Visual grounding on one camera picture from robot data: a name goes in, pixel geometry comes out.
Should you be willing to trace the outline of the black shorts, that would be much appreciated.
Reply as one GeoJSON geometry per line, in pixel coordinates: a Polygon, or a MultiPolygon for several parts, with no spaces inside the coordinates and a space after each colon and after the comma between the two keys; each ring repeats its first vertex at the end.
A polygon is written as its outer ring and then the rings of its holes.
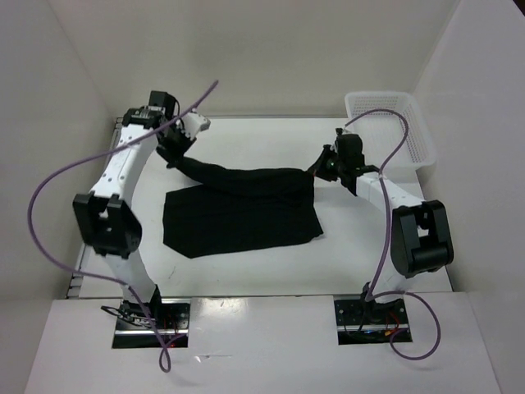
{"type": "Polygon", "coordinates": [[[302,245],[323,233],[304,170],[227,169],[193,158],[176,169],[196,184],[166,194],[162,241],[186,258],[302,245]]]}

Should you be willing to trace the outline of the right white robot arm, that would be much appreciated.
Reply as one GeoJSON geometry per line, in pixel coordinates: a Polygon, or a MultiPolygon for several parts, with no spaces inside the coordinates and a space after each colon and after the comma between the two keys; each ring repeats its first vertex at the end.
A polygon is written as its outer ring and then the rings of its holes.
{"type": "Polygon", "coordinates": [[[380,261],[363,287],[359,304],[361,316],[377,323],[388,314],[388,304],[407,293],[416,276],[452,263],[449,221],[443,203],[412,195],[388,179],[382,167],[367,165],[360,136],[341,128],[336,132],[335,142],[323,146],[308,171],[325,181],[339,181],[386,216],[380,261]]]}

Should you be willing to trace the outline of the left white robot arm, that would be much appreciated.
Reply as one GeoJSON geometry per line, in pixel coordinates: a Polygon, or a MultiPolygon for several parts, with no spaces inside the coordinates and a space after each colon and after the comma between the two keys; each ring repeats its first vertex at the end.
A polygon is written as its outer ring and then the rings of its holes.
{"type": "Polygon", "coordinates": [[[131,208],[135,187],[152,153],[172,167],[210,124],[195,110],[181,114],[172,95],[151,92],[147,105],[129,109],[122,118],[118,151],[99,180],[73,200],[84,243],[107,264],[122,290],[121,306],[105,310],[133,326],[154,328],[164,316],[160,291],[139,253],[143,229],[131,208]]]}

